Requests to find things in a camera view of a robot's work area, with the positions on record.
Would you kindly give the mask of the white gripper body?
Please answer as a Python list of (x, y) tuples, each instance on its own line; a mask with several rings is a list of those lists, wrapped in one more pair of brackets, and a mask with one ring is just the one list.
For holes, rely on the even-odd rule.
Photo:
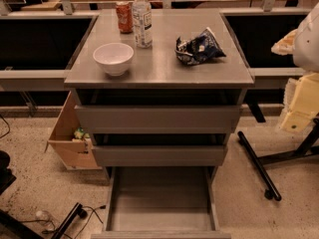
[(304, 130), (319, 114), (319, 74), (289, 79), (277, 127), (287, 132)]

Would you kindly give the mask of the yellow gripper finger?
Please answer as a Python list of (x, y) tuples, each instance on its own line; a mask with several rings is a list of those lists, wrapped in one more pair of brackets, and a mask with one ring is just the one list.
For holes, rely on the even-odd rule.
[(271, 47), (271, 52), (281, 56), (291, 55), (293, 53), (296, 34), (296, 29), (290, 31)]

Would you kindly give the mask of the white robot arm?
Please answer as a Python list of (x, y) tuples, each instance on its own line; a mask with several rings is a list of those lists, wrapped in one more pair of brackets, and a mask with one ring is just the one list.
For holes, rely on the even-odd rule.
[(319, 114), (319, 4), (297, 29), (275, 43), (271, 52), (291, 55), (293, 63), (305, 71), (298, 80), (288, 80), (279, 120), (282, 130), (302, 131)]

